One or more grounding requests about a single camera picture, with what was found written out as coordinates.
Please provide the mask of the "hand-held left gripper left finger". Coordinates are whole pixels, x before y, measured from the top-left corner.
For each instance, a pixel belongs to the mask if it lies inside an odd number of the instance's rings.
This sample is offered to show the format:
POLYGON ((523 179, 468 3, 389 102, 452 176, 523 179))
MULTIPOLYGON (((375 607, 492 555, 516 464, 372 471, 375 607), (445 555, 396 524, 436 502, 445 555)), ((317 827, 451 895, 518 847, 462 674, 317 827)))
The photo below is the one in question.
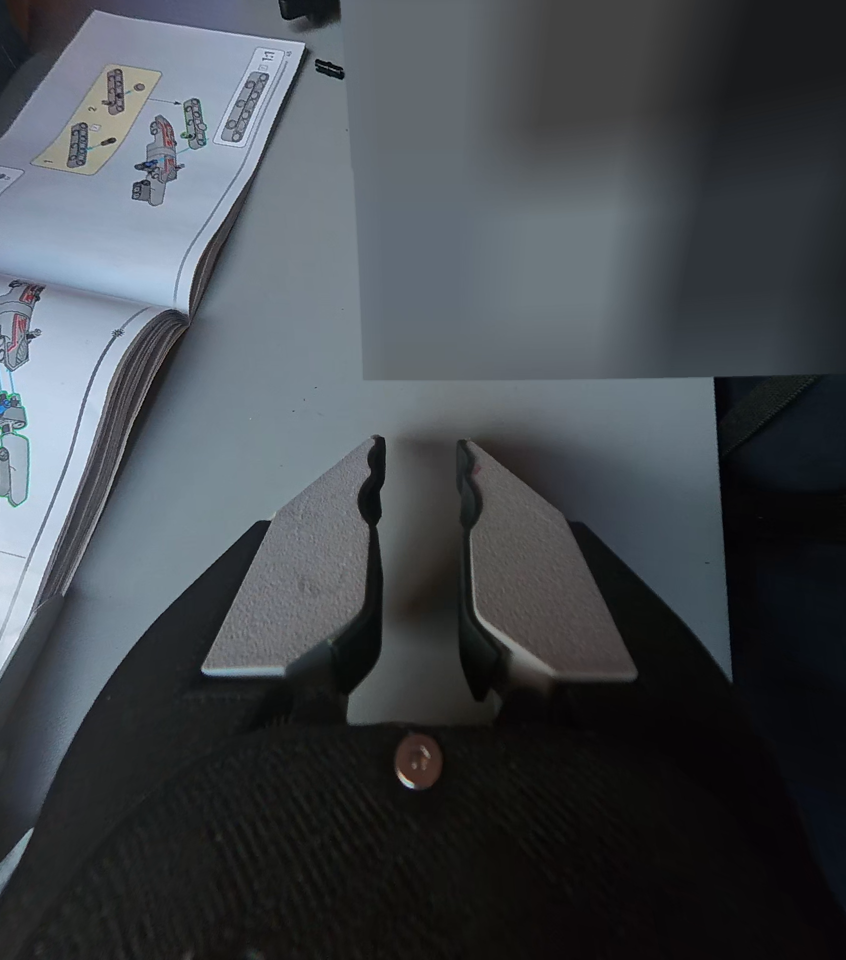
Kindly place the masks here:
POLYGON ((357 689, 382 647, 385 476, 386 442, 371 436, 273 515, 203 676, 357 689))

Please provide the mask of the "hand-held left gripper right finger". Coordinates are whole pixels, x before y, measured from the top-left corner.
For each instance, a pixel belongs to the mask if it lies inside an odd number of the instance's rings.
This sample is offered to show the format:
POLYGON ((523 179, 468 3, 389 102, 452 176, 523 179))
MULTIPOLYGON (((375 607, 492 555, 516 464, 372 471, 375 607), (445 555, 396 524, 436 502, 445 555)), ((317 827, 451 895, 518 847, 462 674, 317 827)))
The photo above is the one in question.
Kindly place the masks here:
POLYGON ((460 500, 458 654, 477 702, 625 685, 637 666, 564 514, 470 439, 460 500))

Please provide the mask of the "lego instruction booklet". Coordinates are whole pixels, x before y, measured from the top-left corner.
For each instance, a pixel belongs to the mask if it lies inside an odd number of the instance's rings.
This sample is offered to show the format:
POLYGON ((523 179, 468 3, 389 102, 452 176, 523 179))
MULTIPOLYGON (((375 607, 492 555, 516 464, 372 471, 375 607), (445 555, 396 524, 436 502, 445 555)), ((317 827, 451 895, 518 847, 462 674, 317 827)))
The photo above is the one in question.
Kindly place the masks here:
POLYGON ((0 679, 73 579, 307 54, 94 11, 0 137, 0 679))

